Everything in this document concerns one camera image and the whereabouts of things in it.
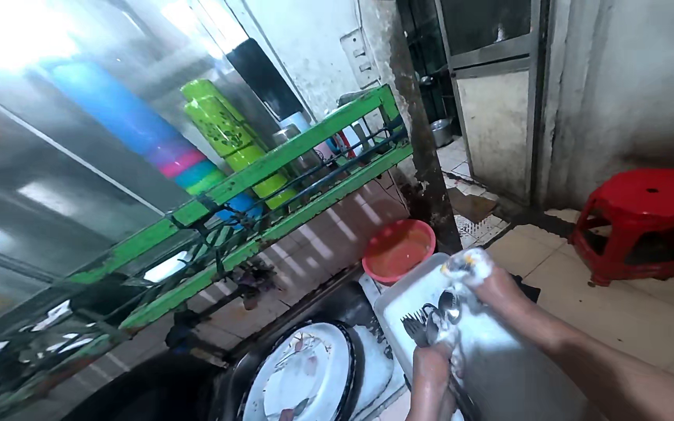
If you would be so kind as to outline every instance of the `plate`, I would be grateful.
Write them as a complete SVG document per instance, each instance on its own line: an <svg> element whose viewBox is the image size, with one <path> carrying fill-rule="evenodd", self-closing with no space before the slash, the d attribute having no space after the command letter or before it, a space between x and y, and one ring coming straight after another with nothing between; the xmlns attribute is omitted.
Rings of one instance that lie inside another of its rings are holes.
<svg viewBox="0 0 674 421"><path fill-rule="evenodd" d="M296 330L257 373L243 421L331 421L340 407L352 358L336 326L315 323Z"/></svg>

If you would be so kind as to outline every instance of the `white plate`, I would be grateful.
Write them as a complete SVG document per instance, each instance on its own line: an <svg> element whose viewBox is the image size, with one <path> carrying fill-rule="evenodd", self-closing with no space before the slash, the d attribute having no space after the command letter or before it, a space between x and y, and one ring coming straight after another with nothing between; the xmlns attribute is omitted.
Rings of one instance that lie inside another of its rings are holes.
<svg viewBox="0 0 674 421"><path fill-rule="evenodd" d="M316 323L290 335L264 361L249 390L243 421L331 421L348 381L352 356L336 326Z"/></svg>

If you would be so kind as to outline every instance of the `spoon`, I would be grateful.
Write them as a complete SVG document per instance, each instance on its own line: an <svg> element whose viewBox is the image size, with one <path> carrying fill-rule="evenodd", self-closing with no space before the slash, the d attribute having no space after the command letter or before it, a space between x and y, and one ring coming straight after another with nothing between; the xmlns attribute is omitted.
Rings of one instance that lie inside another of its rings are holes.
<svg viewBox="0 0 674 421"><path fill-rule="evenodd" d="M438 297L438 310L441 310L441 313L446 316L451 324L459 323L462 318L461 305L453 292L444 291L441 293L441 296Z"/></svg>

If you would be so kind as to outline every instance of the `black panel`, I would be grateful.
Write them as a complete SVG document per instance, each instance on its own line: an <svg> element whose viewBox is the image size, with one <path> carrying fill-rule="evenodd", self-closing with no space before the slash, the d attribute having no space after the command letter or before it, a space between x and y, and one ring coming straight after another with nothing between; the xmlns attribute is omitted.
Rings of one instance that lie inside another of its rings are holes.
<svg viewBox="0 0 674 421"><path fill-rule="evenodd" d="M529 33L527 0L441 0L449 54L468 53Z"/></svg>

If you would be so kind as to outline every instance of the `green metal rack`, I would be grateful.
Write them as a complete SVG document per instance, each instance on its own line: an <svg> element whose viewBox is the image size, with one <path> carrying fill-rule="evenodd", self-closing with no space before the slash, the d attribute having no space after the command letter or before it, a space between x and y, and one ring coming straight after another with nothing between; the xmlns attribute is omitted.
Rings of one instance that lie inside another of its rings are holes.
<svg viewBox="0 0 674 421"><path fill-rule="evenodd" d="M376 109L379 109L384 119L387 137L380 142L380 138L375 137L374 147L365 150L358 158L346 159L341 156L333 159L337 168L330 175L305 188L290 203L270 211L264 217L243 220L243 229L236 230L217 219L214 220L216 223L211 223L212 215L222 204ZM95 262L54 284L50 288L52 291L44 294L44 297L15 309L9 318L5 316L0 319L0 342L21 334L23 326L42 318L42 310L48 310L54 303L79 297L80 294L100 293L101 288L111 282L126 282L126 273L116 278L116 274L126 272L126 268L134 267L136 273L144 273L164 258L173 256L179 249L189 249L191 246L192 258L181 272L157 285L142 288L140 294L131 297L110 314L75 311L75 314L70 315L91 323L82 323L85 327L78 332L80 335L63 343L53 354L73 345L78 338L90 337L89 343L61 360L35 364L23 375L21 382L1 391L0 417L43 397L61 380L219 281L237 265L409 157L412 152L389 87L384 85L370 90L308 131L270 151L253 165L227 177L159 222L117 244ZM184 241L174 243L179 234L186 232Z"/></svg>

